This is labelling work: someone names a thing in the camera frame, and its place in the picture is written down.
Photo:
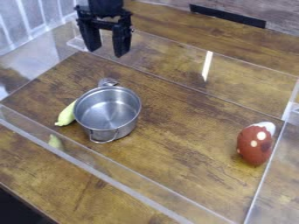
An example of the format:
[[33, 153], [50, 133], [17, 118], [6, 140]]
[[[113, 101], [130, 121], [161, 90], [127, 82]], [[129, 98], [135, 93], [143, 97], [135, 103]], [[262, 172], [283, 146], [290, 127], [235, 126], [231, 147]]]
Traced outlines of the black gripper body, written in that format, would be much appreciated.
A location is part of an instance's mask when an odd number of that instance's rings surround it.
[[133, 12], [122, 9], [115, 15], [99, 15], [91, 11], [87, 5], [77, 5], [78, 20], [83, 23], [93, 24], [97, 28], [113, 30], [115, 25], [125, 26], [129, 30], [133, 29]]

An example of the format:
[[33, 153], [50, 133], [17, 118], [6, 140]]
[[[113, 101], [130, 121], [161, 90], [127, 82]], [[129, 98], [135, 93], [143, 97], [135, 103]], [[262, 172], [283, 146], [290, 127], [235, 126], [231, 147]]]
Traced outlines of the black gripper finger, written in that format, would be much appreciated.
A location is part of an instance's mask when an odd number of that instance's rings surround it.
[[115, 55], [121, 58], [130, 52], [133, 28], [130, 24], [117, 24], [113, 29], [113, 43]]
[[82, 20], [78, 21], [78, 25], [86, 47], [94, 52], [102, 47], [99, 28], [91, 22]]

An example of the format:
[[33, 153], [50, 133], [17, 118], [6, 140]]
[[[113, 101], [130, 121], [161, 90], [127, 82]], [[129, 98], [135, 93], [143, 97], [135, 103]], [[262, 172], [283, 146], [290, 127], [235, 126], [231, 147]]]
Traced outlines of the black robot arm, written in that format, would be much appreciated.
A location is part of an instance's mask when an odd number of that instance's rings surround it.
[[78, 26], [86, 47], [95, 52], [102, 47], [101, 30], [113, 31], [115, 55], [121, 58], [130, 52], [133, 40], [133, 12], [125, 9], [125, 0], [89, 0], [77, 5]]

